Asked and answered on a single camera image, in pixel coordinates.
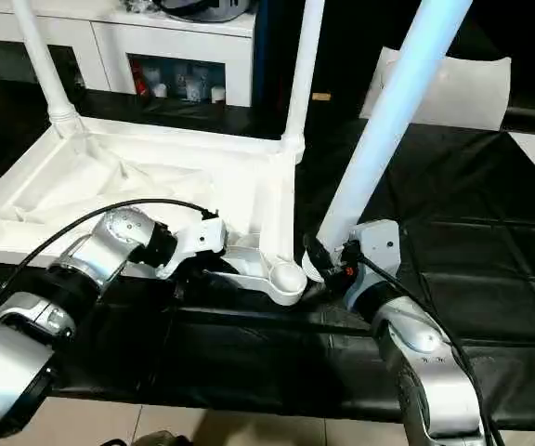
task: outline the robotic arm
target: robotic arm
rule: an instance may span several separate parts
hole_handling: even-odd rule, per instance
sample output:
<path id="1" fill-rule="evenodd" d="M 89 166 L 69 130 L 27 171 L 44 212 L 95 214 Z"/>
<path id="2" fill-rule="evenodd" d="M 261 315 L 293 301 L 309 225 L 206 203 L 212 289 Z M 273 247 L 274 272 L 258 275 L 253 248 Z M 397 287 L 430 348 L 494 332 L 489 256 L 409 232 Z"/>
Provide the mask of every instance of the robotic arm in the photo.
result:
<path id="1" fill-rule="evenodd" d="M 398 271 L 398 224 L 379 220 L 355 226 L 335 264 L 319 240 L 306 237 L 305 245 L 327 288 L 344 294 L 348 309 L 371 325 L 398 387 L 409 444 L 483 446 L 476 391 L 455 346 L 431 315 L 384 277 Z"/>
<path id="2" fill-rule="evenodd" d="M 37 283 L 42 293 L 17 292 L 0 307 L 0 438 L 30 421 L 54 380 L 55 348 L 74 337 L 127 262 L 167 279 L 186 258 L 221 255 L 225 242 L 218 217 L 172 234 L 136 208 L 107 212 L 49 266 Z"/>

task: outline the white pipe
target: white pipe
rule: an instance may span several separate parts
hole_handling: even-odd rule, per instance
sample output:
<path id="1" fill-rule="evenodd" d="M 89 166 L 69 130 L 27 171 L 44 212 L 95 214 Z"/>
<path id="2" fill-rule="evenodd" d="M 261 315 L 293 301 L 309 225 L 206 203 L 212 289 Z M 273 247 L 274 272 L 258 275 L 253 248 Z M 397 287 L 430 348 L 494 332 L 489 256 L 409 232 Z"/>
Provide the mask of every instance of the white pipe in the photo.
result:
<path id="1" fill-rule="evenodd" d="M 80 120 L 73 104 L 67 99 L 51 53 L 38 30 L 36 17 L 29 0 L 12 0 L 14 13 L 24 34 L 24 44 L 33 63 L 38 82 L 45 93 L 51 124 L 63 137 L 81 129 Z"/>
<path id="2" fill-rule="evenodd" d="M 472 0 L 423 0 L 317 238 L 332 253 L 346 242 L 423 100 Z M 308 259 L 306 272 L 313 278 Z"/>
<path id="3" fill-rule="evenodd" d="M 286 129 L 282 135 L 284 149 L 297 152 L 297 162 L 305 150 L 305 120 L 307 119 L 308 102 L 317 58 L 317 47 L 320 42 L 321 19 L 325 0 L 306 0 L 303 13 L 301 36 L 296 53 L 294 67 L 293 90 L 288 107 Z"/>

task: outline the black table surface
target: black table surface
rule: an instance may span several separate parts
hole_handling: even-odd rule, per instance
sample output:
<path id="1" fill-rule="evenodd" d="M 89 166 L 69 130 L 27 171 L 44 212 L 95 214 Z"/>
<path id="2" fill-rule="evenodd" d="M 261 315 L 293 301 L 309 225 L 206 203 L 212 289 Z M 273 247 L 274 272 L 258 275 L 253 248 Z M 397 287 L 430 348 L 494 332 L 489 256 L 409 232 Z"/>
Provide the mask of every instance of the black table surface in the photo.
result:
<path id="1" fill-rule="evenodd" d="M 283 117 L 246 109 L 137 104 L 85 92 L 80 113 L 276 138 Z M 295 253 L 327 209 L 364 121 L 307 123 L 295 179 Z M 47 127 L 33 85 L 0 82 L 0 176 Z M 501 428 L 535 429 L 535 166 L 505 133 L 411 125 L 362 219 L 400 224 L 399 278 L 464 341 Z M 10 267 L 0 265 L 0 283 Z M 30 279 L 27 271 L 20 279 Z M 121 278 L 60 354 L 55 394 L 398 421 L 369 326 L 339 299 L 282 308 L 208 288 Z"/>

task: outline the cabinet door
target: cabinet door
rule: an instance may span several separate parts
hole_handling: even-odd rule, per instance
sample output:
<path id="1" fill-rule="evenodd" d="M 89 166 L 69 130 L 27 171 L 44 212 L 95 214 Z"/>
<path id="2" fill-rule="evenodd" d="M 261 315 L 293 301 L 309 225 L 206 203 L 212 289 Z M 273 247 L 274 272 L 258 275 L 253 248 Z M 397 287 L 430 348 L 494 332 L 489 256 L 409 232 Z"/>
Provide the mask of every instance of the cabinet door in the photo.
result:
<path id="1" fill-rule="evenodd" d="M 249 107 L 253 39 L 96 22 L 92 24 L 111 91 L 135 94 L 130 55 L 224 65 L 227 104 Z"/>
<path id="2" fill-rule="evenodd" d="M 109 90 L 109 82 L 89 21 L 39 17 L 38 24 L 49 45 L 72 49 L 86 88 Z M 0 42 L 22 41 L 16 17 L 0 13 Z"/>

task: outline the white floor tile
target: white floor tile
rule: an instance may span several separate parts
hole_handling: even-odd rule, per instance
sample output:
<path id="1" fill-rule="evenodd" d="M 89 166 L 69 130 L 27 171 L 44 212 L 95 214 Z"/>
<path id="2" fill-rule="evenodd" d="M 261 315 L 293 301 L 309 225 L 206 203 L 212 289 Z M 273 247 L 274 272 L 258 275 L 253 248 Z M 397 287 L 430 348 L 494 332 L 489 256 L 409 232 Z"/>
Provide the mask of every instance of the white floor tile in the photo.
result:
<path id="1" fill-rule="evenodd" d="M 142 406 L 136 439 L 159 430 L 191 439 L 205 415 L 204 409 L 188 407 Z"/>
<path id="2" fill-rule="evenodd" d="M 163 429 L 196 446 L 325 446 L 319 418 L 144 406 L 136 437 Z"/>
<path id="3" fill-rule="evenodd" d="M 502 430 L 505 446 L 535 446 L 535 432 Z"/>
<path id="4" fill-rule="evenodd" d="M 407 446 L 403 425 L 354 420 L 326 420 L 327 446 Z"/>
<path id="5" fill-rule="evenodd" d="M 127 444 L 136 430 L 138 404 L 48 398 L 19 434 L 0 446 L 98 446 L 109 439 Z"/>

